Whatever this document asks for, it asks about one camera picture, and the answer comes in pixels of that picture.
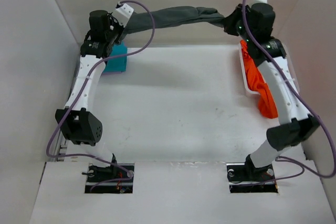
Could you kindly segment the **grey t shirt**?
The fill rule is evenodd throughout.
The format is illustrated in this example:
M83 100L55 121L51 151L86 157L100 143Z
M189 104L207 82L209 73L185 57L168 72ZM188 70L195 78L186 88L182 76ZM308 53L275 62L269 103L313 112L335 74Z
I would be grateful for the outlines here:
M121 38L125 39L127 35L146 30L172 28L196 23L209 23L223 28L225 19L226 17L215 8L192 6L169 7L149 13L133 13Z

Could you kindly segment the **teal t shirt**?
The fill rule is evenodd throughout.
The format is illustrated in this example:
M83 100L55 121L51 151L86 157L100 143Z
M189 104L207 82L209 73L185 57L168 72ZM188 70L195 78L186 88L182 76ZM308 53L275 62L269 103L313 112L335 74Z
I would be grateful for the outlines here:
M103 72L117 72L122 71L125 72L127 68L127 56L125 57L117 57L120 55L124 55L128 53L128 48L122 42L120 45L114 45L112 48L111 57L115 56L115 58L107 61L106 67Z

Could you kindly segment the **purple t shirt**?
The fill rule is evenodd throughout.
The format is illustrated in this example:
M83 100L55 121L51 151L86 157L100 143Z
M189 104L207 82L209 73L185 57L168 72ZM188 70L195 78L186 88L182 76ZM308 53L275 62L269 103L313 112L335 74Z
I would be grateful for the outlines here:
M122 74L122 71L117 71L117 72L103 72L102 75L103 76L110 76L110 75L114 75L114 74Z

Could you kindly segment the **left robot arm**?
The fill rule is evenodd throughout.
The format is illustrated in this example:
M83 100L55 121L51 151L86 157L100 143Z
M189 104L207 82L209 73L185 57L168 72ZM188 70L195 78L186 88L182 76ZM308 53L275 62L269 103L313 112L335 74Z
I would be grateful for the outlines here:
M133 14L131 7L108 13L95 10L89 14L90 29L80 47L79 69L71 95L65 107L55 113L64 138L82 148L86 155L110 161L100 168L106 181L116 179L118 172L127 170L117 165L114 154L104 150L101 142L103 126L93 115L92 108L99 79L106 68L105 59L120 38Z

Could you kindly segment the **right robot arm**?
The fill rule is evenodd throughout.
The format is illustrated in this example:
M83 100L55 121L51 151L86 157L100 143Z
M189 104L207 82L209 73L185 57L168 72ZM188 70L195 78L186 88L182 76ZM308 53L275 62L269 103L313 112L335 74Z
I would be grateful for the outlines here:
M263 174L283 152L305 141L319 127L319 122L295 96L285 49L271 35L275 12L269 4L239 4L225 18L224 31L241 36L247 52L267 83L274 100L279 125L266 131L266 140L246 157L242 172L245 180L261 182Z

